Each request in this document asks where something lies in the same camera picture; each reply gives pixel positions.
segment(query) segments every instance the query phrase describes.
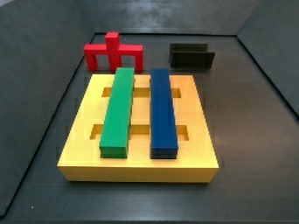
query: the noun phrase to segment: gray floor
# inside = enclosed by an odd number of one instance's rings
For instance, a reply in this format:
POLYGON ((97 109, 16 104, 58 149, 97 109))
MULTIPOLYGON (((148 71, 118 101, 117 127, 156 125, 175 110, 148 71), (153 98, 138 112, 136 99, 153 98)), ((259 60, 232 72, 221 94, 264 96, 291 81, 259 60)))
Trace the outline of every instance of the gray floor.
POLYGON ((208 185, 65 181, 56 164, 89 82, 82 61, 4 221, 299 221, 297 119, 237 40, 122 35, 121 42, 144 45, 145 70, 168 67, 169 43, 215 51, 209 71, 172 74, 193 74, 219 173, 208 185))

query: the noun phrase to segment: black block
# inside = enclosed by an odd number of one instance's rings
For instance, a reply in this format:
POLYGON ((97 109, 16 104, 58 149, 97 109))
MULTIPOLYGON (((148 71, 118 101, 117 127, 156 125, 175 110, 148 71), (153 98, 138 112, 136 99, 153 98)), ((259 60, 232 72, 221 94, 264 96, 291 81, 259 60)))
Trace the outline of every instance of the black block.
POLYGON ((208 52, 207 44, 171 44, 169 62, 176 68, 211 68, 215 52, 208 52))

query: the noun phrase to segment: gray wall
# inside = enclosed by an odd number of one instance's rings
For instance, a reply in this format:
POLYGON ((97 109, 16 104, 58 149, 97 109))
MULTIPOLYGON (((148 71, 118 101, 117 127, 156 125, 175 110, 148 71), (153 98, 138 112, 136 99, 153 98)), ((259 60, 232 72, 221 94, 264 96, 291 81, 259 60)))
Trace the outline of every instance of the gray wall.
POLYGON ((0 216, 92 36, 72 0, 14 0, 0 8, 0 216))
POLYGON ((0 0, 0 6, 10 3, 13 0, 0 0))
POLYGON ((268 0, 237 38, 299 115, 299 1, 268 0))
POLYGON ((237 35, 261 0, 76 0, 94 32, 237 35))

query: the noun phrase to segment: rectangular slot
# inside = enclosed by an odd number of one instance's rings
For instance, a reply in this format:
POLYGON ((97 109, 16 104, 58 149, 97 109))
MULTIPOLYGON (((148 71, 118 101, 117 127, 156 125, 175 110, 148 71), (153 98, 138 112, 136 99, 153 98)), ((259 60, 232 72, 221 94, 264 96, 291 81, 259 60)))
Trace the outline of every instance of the rectangular slot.
MULTIPOLYGON (((104 87, 101 97, 109 97, 112 87, 104 87)), ((148 98, 149 97, 149 87, 134 87, 133 90, 134 98, 148 98)), ((172 98, 181 98, 181 90, 175 87, 172 88, 172 98)))
POLYGON ((187 125, 176 125, 176 133, 179 141, 189 141, 187 125))
POLYGON ((101 135, 102 131, 102 124, 93 124, 92 131, 89 134, 89 139, 94 140, 98 139, 98 136, 101 135))
POLYGON ((181 90, 177 87, 172 88, 172 98, 183 98, 181 97, 181 90))
POLYGON ((149 140, 149 125, 132 124, 129 128, 129 140, 149 140))

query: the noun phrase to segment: green bar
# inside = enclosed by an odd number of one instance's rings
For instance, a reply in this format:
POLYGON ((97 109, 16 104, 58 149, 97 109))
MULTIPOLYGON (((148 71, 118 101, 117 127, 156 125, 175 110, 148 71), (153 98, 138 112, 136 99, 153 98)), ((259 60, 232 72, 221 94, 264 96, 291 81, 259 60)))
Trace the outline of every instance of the green bar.
POLYGON ((106 106, 106 115, 98 141, 102 158, 126 158, 134 69, 118 68, 106 106))

